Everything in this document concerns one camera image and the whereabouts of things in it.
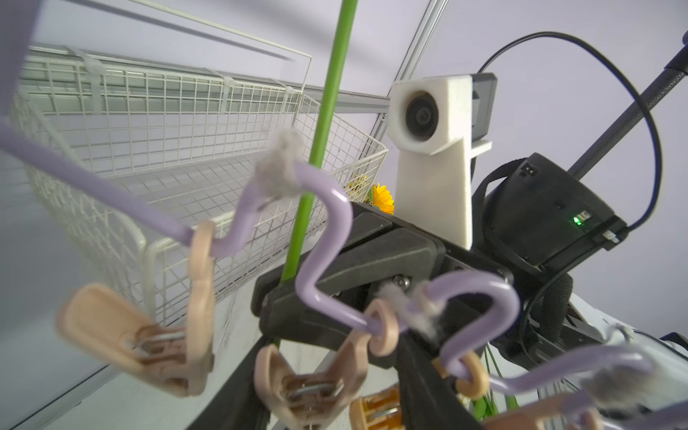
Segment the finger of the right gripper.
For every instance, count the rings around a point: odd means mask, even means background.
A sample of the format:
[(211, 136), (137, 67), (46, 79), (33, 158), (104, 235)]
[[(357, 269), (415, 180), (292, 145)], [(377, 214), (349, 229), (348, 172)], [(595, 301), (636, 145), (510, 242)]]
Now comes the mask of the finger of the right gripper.
[(482, 429), (410, 334), (401, 336), (396, 353), (402, 424), (406, 429)]
[[(386, 281), (403, 277), (414, 287), (438, 274), (446, 251), (441, 238), (367, 204), (354, 204), (353, 214), (346, 245), (317, 282), (319, 290), (362, 312)], [(261, 333), (339, 349), (350, 328), (304, 305), (294, 282), (281, 282), (281, 272), (266, 272), (254, 287), (251, 311)]]

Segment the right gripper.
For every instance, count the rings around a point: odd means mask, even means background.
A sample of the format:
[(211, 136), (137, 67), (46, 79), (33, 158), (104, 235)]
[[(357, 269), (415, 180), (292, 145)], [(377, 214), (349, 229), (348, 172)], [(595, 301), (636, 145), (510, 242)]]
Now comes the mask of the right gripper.
[(473, 247), (509, 269), (521, 300), (628, 236), (599, 196), (545, 156), (516, 159), (485, 177), (472, 195)]

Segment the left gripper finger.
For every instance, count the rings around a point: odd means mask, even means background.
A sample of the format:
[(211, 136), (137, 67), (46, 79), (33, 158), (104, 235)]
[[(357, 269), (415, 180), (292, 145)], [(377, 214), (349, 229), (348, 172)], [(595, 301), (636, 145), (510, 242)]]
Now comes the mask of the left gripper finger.
[(188, 430), (254, 430), (266, 429), (270, 410), (262, 403), (254, 388), (254, 363), (263, 347), (273, 338), (262, 336), (245, 356), (215, 397)]

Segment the lilac clip hanger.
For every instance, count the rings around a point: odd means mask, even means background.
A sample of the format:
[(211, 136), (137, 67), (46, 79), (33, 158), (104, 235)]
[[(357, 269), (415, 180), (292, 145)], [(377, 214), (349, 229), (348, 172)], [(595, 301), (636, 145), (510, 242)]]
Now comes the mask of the lilac clip hanger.
[[(214, 258), (241, 250), (251, 235), (263, 203), (276, 189), (259, 174), (245, 187), (229, 233), (214, 235), (215, 226), (205, 221), (189, 227), (145, 202), (34, 143), (10, 127), (1, 128), (1, 146), (17, 159), (56, 177), (87, 195), (125, 213), (145, 226), (188, 247), (192, 295), (186, 327), (186, 364), (181, 377), (191, 379), (202, 371), (211, 351), (211, 282)], [(481, 429), (539, 429), (550, 417), (566, 417), (573, 429), (605, 429), (600, 410), (627, 406), (653, 388), (662, 370), (646, 351), (633, 346), (590, 346), (565, 353), (523, 376), (505, 379), (489, 374), (476, 356), (477, 347), (503, 333), (515, 320), (519, 300), (515, 290), (487, 272), (455, 272), (426, 283), (415, 297), (399, 303), (376, 299), (365, 312), (344, 305), (317, 288), (317, 281), (343, 249), (351, 231), (353, 208), (344, 191), (331, 177), (285, 154), (277, 157), (277, 170), (293, 191), (316, 194), (324, 203), (328, 220), (324, 234), (297, 273), (295, 288), (300, 301), (318, 313), (350, 329), (333, 363), (321, 374), (298, 376), (268, 343), (249, 359), (254, 394), (263, 412), (281, 419), (290, 429), (324, 429), (350, 406), (367, 377), (370, 355), (397, 355), (401, 413), (409, 429), (466, 429), (475, 419), (458, 403), (458, 396), (482, 395), (489, 390), (518, 394), (535, 390), (570, 374), (586, 373), (577, 392), (541, 401), (480, 421)], [(401, 333), (418, 330), (435, 311), (452, 298), (478, 293), (492, 304), (485, 315), (458, 331), (442, 345), (442, 370), (454, 376), (454, 390), (440, 378), (440, 370), (401, 344)]]

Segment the yellow tulip group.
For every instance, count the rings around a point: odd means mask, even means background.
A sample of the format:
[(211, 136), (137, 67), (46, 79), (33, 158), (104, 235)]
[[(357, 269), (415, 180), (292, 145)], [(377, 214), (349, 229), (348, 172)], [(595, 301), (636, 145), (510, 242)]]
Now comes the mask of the yellow tulip group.
[[(338, 100), (357, 7), (357, 0), (344, 0), (341, 3), (322, 103), (308, 160), (316, 168), (320, 168), (324, 162), (325, 149)], [(315, 197), (309, 193), (303, 195), (299, 201), (290, 248), (281, 274), (281, 282), (291, 281), (296, 277), (314, 201)]]

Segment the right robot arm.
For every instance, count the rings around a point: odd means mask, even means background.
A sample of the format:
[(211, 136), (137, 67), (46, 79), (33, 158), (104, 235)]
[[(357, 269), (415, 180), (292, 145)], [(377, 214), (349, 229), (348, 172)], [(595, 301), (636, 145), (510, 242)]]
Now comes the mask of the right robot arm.
[(464, 395), (496, 390), (516, 394), (537, 389), (571, 374), (583, 374), (576, 392), (566, 392), (490, 417), (485, 429), (540, 429), (552, 417), (564, 417), (571, 429), (605, 429), (602, 406), (627, 405), (656, 383), (659, 363), (637, 345), (586, 346), (565, 353), (522, 376), (489, 374), (475, 350), (502, 334), (516, 319), (520, 301), (513, 287), (489, 272), (459, 270), (421, 283), (411, 294), (394, 290), (363, 311), (346, 305), (317, 287), (317, 281), (344, 247), (353, 208), (342, 187), (320, 169), (289, 152), (274, 150), (261, 159), (247, 192), (257, 202), (315, 192), (328, 211), (328, 222), (295, 279), (299, 301), (315, 312), (349, 327), (331, 365), (315, 374), (296, 374), (277, 347), (262, 348), (254, 365), (254, 387), (263, 403), (292, 429), (327, 428), (353, 403), (367, 378), (370, 356), (396, 351), (408, 329), (432, 334), (448, 302), (478, 293), (490, 297), (490, 308), (441, 347), (432, 376), (447, 373)]

